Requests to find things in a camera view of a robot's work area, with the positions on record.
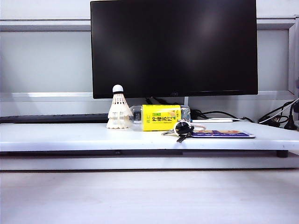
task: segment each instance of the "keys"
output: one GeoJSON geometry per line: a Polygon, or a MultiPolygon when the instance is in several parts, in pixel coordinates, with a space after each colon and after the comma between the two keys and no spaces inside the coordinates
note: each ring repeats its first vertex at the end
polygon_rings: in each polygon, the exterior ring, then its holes
{"type": "Polygon", "coordinates": [[[167,135],[167,134],[172,134],[172,133],[174,133],[173,129],[171,129],[171,130],[169,130],[167,132],[163,132],[161,135],[167,135]]]}
{"type": "Polygon", "coordinates": [[[194,126],[191,126],[189,123],[181,121],[175,124],[174,128],[163,132],[162,135],[167,135],[175,133],[179,139],[177,142],[182,143],[186,138],[191,137],[191,132],[194,130],[194,126]]]}
{"type": "Polygon", "coordinates": [[[177,142],[182,143],[186,138],[189,138],[189,137],[191,137],[191,132],[189,132],[188,134],[180,134],[177,142]]]}

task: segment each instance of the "keyboard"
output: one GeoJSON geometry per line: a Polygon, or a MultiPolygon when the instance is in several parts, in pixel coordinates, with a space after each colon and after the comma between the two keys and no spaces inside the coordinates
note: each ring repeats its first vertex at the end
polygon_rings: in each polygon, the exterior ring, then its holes
{"type": "Polygon", "coordinates": [[[107,113],[21,115],[0,117],[0,123],[43,124],[43,123],[107,123],[107,113]]]}

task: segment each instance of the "shelf leg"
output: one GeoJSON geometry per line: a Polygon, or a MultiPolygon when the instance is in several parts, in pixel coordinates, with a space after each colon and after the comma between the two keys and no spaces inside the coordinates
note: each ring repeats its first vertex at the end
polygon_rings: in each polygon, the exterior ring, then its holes
{"type": "Polygon", "coordinates": [[[276,150],[276,156],[279,158],[287,158],[289,150],[276,150]]]}

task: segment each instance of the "yellow label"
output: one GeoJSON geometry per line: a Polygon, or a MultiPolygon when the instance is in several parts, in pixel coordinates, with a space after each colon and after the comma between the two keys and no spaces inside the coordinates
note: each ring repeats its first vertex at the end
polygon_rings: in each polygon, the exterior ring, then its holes
{"type": "Polygon", "coordinates": [[[167,131],[181,120],[179,105],[142,105],[144,131],[167,131]]]}

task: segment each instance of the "logo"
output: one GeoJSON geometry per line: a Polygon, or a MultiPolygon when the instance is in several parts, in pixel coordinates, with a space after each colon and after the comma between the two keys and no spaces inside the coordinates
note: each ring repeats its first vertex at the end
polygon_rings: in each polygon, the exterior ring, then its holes
{"type": "Polygon", "coordinates": [[[178,97],[178,92],[172,92],[170,95],[171,95],[172,97],[178,97]]]}

